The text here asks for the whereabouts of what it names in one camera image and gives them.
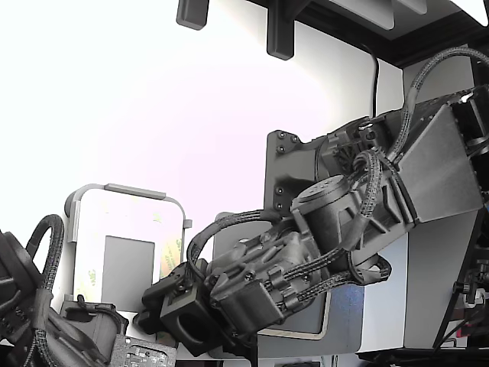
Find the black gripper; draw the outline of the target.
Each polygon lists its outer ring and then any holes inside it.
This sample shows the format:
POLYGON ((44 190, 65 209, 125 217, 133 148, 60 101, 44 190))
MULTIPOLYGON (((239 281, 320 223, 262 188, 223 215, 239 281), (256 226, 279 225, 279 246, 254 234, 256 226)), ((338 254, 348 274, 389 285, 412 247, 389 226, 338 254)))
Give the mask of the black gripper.
MULTIPOLYGON (((324 269, 304 269, 320 256, 312 236, 295 229, 226 229, 214 237, 213 259, 207 267, 211 305, 239 336, 260 333, 294 339, 321 339, 327 330, 329 295, 316 294, 326 279, 324 269)), ((165 331, 160 320, 165 301, 191 288, 187 264, 177 265, 152 284, 133 324, 143 333, 165 331)))

